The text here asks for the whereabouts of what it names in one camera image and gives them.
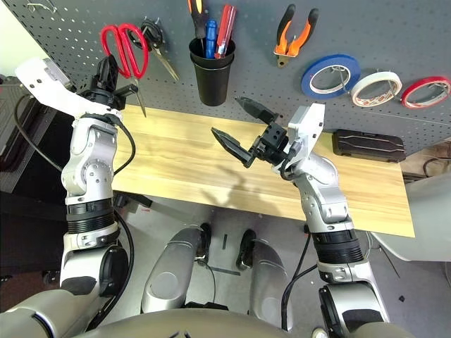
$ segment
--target wooden board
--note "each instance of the wooden board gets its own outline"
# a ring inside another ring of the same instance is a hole
[[[123,115],[137,153],[114,177],[114,189],[305,220],[296,187],[269,163],[255,160],[246,169],[210,131],[223,130],[248,149],[265,125],[152,108],[144,118],[137,106],[127,106]],[[336,156],[327,133],[314,150],[337,166],[357,229],[414,237],[399,164]],[[129,141],[120,132],[114,167],[129,155]]]

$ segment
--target orange pliers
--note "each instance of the orange pliers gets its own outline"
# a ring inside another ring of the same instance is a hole
[[[274,49],[274,54],[277,55],[277,66],[279,68],[285,67],[290,58],[295,58],[298,55],[301,47],[309,41],[310,36],[313,34],[316,21],[318,21],[319,9],[313,8],[310,11],[309,18],[305,23],[305,27],[301,35],[297,39],[295,37],[290,45],[288,45],[286,34],[291,24],[291,20],[295,15],[295,11],[296,6],[294,4],[290,4],[287,7],[287,10],[285,11],[285,14],[283,15],[277,29],[277,45]]]

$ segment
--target red scissors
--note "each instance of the red scissors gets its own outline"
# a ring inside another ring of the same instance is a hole
[[[127,31],[131,31],[138,37],[141,45],[142,45],[142,69],[140,70],[138,64],[136,62],[135,54],[132,50],[132,45],[130,43],[130,39],[128,38]],[[127,51],[128,59],[130,60],[130,64],[132,66],[133,75],[140,79],[144,76],[147,69],[147,64],[149,63],[149,49],[147,47],[146,39],[142,34],[141,30],[131,23],[122,23],[119,26],[116,25],[107,25],[101,29],[100,39],[101,46],[104,48],[104,51],[107,56],[111,55],[110,49],[108,48],[108,44],[106,43],[106,36],[109,32],[112,32],[114,35],[114,39],[116,40],[116,44],[118,46],[119,58],[121,59],[122,67],[119,67],[119,73],[123,75],[125,78],[129,78],[132,76],[130,72],[130,68],[128,67],[127,57],[125,52]]]

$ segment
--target black case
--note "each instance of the black case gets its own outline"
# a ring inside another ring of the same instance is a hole
[[[333,133],[332,144],[340,156],[396,163],[406,159],[404,143],[396,136],[339,129]]]

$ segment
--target tape roll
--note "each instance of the tape roll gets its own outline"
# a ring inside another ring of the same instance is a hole
[[[331,70],[333,68],[342,69],[345,72],[346,76],[343,76],[345,88],[341,83],[329,89],[319,89],[313,85],[315,76],[327,68]],[[355,58],[346,54],[334,54],[320,58],[307,68],[301,79],[301,88],[304,94],[314,99],[332,99],[353,88],[359,77],[360,66]]]
[[[440,85],[443,88],[443,91],[437,95],[436,97],[431,97],[428,100],[422,102],[409,102],[409,97],[418,89],[429,85]],[[415,82],[412,86],[408,87],[404,93],[402,93],[401,103],[404,107],[410,109],[419,109],[419,108],[428,108],[433,106],[434,104],[439,104],[441,101],[446,100],[451,94],[451,80],[444,76],[430,76],[425,77],[417,82]]]
[[[391,89],[389,89],[382,95],[375,96],[370,99],[359,98],[359,93],[363,89],[367,88],[373,83],[382,81],[389,81],[391,83],[391,89],[393,89],[395,95],[400,92],[402,83],[399,76],[397,76],[394,72],[378,72],[368,75],[358,81],[358,83],[356,83],[354,88],[352,88],[351,90],[352,102],[354,102],[354,104],[359,107],[374,107],[391,100],[394,97]]]

